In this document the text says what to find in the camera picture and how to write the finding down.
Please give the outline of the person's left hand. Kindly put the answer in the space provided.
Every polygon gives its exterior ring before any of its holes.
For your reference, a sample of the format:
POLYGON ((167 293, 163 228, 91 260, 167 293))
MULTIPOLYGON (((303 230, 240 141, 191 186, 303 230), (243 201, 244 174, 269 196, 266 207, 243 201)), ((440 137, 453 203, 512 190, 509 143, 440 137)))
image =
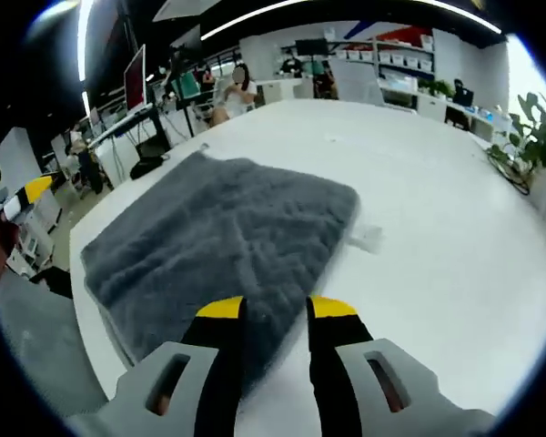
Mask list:
POLYGON ((9 257, 15 248, 19 237, 19 226, 5 217, 4 212, 0 212, 0 247, 7 257, 9 257))

